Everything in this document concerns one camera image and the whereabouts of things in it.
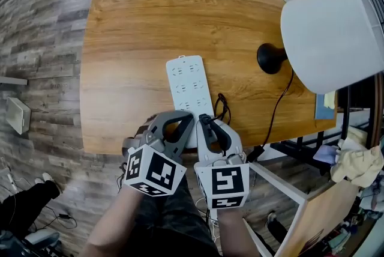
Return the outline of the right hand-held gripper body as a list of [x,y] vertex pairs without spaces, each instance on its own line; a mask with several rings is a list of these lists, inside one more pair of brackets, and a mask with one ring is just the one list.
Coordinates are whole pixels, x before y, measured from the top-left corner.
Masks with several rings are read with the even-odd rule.
[[197,182],[210,210],[238,208],[250,192],[249,164],[243,153],[197,162]]

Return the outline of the white power strip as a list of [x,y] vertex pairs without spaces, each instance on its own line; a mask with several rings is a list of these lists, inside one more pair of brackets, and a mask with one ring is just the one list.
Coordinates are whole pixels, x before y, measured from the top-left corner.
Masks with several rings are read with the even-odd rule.
[[192,113],[195,123],[201,114],[214,114],[201,56],[180,56],[167,61],[166,72],[176,110]]

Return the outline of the white table lamp black base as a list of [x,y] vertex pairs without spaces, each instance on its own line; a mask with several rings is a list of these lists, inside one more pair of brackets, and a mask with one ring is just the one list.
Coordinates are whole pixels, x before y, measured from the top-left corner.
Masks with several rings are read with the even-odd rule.
[[288,60],[304,86],[327,94],[384,71],[384,31],[370,0],[291,0],[280,19],[283,47],[264,43],[268,74]]

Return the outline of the person's left forearm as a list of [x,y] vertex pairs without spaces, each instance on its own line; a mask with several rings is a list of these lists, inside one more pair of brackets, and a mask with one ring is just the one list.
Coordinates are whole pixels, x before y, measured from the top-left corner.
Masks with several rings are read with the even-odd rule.
[[119,257],[134,227],[143,193],[124,186],[94,226],[79,257]]

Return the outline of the person's right forearm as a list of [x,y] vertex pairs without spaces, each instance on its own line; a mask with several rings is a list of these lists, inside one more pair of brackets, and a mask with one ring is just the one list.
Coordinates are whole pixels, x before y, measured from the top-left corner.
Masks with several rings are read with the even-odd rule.
[[242,212],[237,208],[219,209],[218,225],[223,257],[260,257]]

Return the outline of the wooden desk white legs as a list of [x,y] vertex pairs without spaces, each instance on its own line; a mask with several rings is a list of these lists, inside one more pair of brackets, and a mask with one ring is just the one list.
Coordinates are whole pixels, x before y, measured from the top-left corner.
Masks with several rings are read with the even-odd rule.
[[166,62],[203,59],[211,100],[224,94],[244,146],[335,126],[316,120],[315,95],[284,63],[265,74],[262,43],[281,46],[283,0],[92,0],[81,72],[80,116],[87,153],[120,154],[151,115],[173,109]]

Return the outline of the person's camouflage trousers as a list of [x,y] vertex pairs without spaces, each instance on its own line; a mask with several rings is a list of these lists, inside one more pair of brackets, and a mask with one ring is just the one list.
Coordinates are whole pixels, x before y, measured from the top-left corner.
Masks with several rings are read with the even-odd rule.
[[129,257],[221,257],[186,177],[173,195],[144,195],[127,243]]

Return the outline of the blue notebook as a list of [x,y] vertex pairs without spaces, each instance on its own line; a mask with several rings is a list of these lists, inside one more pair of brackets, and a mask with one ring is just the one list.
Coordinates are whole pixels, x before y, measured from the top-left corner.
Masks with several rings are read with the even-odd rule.
[[335,118],[335,109],[331,109],[330,107],[324,106],[324,100],[325,100],[325,96],[323,94],[316,95],[315,112],[314,112],[315,120]]

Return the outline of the purple cloth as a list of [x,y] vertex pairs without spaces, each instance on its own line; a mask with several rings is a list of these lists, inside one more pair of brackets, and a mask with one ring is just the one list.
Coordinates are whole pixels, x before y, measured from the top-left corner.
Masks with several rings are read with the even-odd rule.
[[333,166],[338,161],[339,152],[340,150],[336,147],[322,145],[316,151],[315,155],[313,156],[313,159]]

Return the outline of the yellow cloth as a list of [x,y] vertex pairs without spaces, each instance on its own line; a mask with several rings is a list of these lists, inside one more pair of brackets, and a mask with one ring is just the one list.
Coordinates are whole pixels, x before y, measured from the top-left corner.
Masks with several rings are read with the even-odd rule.
[[323,106],[328,109],[335,109],[335,91],[331,91],[324,95]]

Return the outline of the cream cloth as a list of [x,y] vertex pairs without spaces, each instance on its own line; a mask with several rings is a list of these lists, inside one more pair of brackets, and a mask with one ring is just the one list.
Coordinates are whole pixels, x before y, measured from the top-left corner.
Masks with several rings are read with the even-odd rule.
[[371,186],[384,168],[384,156],[379,146],[365,147],[367,133],[354,127],[348,127],[347,137],[340,139],[337,159],[331,167],[331,180],[339,183],[346,179],[355,186]]

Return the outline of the white waste basket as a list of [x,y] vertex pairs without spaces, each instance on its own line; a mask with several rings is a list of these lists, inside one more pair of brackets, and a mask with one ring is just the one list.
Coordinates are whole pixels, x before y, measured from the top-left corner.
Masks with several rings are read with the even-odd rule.
[[5,119],[19,135],[22,135],[29,130],[31,109],[18,98],[8,97]]

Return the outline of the black tripod equipment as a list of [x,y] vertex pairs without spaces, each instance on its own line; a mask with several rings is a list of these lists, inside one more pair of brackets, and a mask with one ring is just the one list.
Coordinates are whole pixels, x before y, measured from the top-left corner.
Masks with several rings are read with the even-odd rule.
[[66,257],[61,250],[59,233],[42,229],[25,238],[10,231],[0,233],[0,257]]

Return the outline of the dark handrail railing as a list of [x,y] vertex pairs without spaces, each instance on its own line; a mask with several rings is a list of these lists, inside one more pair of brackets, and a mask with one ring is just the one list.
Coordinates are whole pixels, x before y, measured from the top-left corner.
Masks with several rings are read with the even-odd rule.
[[343,122],[336,127],[334,133],[320,131],[314,139],[305,141],[298,137],[295,141],[273,143],[271,148],[318,168],[324,175],[330,168],[326,163],[314,160],[313,156],[320,146],[335,146],[340,139],[346,138],[347,129],[353,124],[352,112],[359,107],[367,108],[370,114],[366,121],[355,127],[367,133],[367,147],[377,146],[384,135],[384,70],[338,90],[337,101],[338,113],[343,117]]

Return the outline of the small wooden table white frame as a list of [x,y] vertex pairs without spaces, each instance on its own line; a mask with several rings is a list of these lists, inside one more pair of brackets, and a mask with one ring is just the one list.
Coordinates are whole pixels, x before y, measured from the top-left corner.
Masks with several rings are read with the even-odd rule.
[[306,194],[259,163],[251,163],[250,168],[299,205],[275,255],[270,254],[251,226],[245,224],[261,257],[298,257],[312,248],[348,215],[359,190],[358,186],[343,180],[327,183]]

